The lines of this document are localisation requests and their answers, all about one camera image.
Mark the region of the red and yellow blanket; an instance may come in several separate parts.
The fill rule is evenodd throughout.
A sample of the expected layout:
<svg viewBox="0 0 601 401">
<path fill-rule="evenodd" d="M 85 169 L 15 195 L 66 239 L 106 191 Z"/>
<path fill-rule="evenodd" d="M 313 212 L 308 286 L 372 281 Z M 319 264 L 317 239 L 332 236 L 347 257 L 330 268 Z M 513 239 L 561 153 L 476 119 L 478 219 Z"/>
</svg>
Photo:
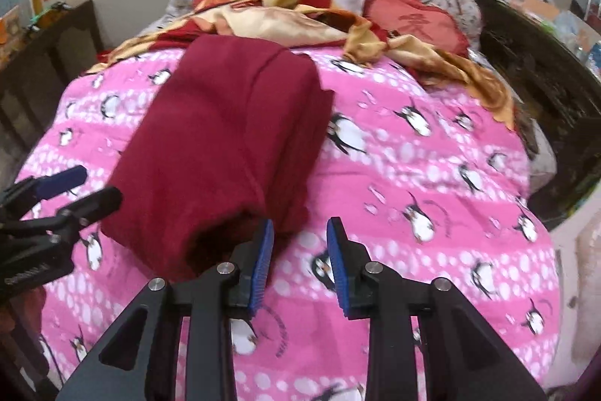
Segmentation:
<svg viewBox="0 0 601 401">
<path fill-rule="evenodd" d="M 371 20 L 333 0 L 203 0 L 162 29 L 135 36 L 88 70 L 99 73 L 127 58 L 167 48 L 186 48 L 203 33 L 274 42 L 286 48 L 341 46 L 342 59 L 359 66 L 386 56 L 421 73 L 420 84 L 457 83 L 479 100 L 495 121 L 515 129 L 515 104 L 489 70 L 409 33 L 389 39 Z"/>
</svg>

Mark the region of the dark red sweater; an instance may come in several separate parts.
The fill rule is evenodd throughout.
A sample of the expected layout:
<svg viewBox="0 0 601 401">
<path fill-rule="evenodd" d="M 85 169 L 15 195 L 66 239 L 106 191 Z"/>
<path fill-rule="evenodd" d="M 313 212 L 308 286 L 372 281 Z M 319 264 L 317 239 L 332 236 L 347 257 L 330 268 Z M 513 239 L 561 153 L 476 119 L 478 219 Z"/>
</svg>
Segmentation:
<svg viewBox="0 0 601 401">
<path fill-rule="evenodd" d="M 177 281 L 224 259 L 263 219 L 299 232 L 333 99 L 306 54 L 200 36 L 113 171 L 123 200 L 103 233 Z"/>
</svg>

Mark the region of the dark carved wooden headboard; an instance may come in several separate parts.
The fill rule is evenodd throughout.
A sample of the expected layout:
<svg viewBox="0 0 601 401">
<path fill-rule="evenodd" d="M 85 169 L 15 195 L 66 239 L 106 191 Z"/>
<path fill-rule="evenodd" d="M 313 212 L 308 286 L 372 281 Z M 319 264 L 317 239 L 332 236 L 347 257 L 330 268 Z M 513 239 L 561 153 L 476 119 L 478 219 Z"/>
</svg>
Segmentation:
<svg viewBox="0 0 601 401">
<path fill-rule="evenodd" d="M 600 82 L 550 29 L 503 0 L 475 0 L 481 51 L 539 123 L 556 158 L 529 207 L 547 229 L 565 221 L 600 180 Z"/>
</svg>

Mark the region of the dark wooden side table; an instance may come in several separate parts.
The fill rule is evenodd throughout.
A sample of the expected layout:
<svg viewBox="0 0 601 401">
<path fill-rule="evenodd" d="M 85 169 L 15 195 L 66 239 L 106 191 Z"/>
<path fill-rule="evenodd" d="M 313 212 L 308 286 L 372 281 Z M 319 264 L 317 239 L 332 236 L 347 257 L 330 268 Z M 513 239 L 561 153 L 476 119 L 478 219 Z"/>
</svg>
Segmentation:
<svg viewBox="0 0 601 401">
<path fill-rule="evenodd" d="M 57 4 L 1 66 L 1 148 L 22 157 L 47 131 L 61 93 L 105 51 L 93 0 Z"/>
</svg>

